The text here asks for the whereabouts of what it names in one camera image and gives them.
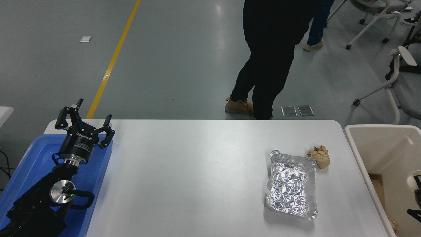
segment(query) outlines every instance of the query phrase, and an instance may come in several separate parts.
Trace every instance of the blue plastic tray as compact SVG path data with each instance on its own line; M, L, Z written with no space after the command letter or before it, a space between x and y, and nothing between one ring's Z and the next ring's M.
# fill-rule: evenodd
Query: blue plastic tray
M66 137L65 134L44 134L37 137L29 146L24 157L12 175L6 188L0 196L0 229L4 228L10 219L6 213L12 208L13 202L31 188L55 166L51 156L59 151ZM102 140L105 135L99 134ZM76 189L91 191L95 199L91 207L85 210L70 209L64 220L67 228L60 237L83 237L85 236L91 221L93 209L101 184L111 156L112 142L105 149L95 146L92 156L87 164L79 165L79 172L72 178ZM87 201L84 197L75 197L74 204L83 205Z

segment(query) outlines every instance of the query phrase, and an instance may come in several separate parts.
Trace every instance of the chair wheel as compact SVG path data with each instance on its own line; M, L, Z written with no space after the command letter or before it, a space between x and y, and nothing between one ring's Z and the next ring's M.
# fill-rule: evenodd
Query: chair wheel
M361 100L355 99L354 102L352 102L352 105L355 105L356 107L361 103Z

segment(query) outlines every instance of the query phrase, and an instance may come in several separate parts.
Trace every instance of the crumpled paper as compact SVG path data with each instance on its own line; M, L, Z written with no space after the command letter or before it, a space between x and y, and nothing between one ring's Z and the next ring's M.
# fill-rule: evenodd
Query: crumpled paper
M387 216L387 218L389 219L389 222L390 222L390 225L392 226L393 231L396 231L396 226L397 226L396 221L390 218L390 216Z
M314 147L314 150L309 150L307 152L307 157L315 159L319 169L324 169L330 165L328 150L323 145L321 145L319 148Z

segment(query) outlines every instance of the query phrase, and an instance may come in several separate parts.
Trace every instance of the robotic arm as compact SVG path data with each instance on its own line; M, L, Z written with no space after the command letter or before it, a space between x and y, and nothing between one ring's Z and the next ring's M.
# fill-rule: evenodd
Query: robotic arm
M89 162L96 144L101 149L109 145L115 131L109 124L111 114L99 129L83 122L78 113L82 102L83 99L80 99L75 108L64 107L60 111L55 128L66 130L67 136L58 153L52 156L55 166L13 203L13 207L6 214L11 221L0 230L0 237L56 237L67 227L63 219L69 209L83 210L92 205L94 194L77 190L72 176L77 174L79 164ZM70 127L66 122L67 115L70 115L72 120ZM101 132L106 132L106 137L99 141L98 134ZM87 197L88 200L85 205L74 205L75 196ZM60 208L57 211L51 208L58 206Z
M414 179L418 186L418 189L414 191L415 200L417 201L418 206L421 208L421 175L414 176ZM417 221L421 222L421 210L408 209L406 213L414 217Z

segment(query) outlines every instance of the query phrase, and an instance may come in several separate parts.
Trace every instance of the foil container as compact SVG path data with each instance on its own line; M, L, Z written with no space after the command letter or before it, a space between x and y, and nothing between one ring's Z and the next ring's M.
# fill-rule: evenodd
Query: foil container
M275 211L308 220L316 218L316 161L278 150L270 153L270 159L272 172L266 187L266 204Z

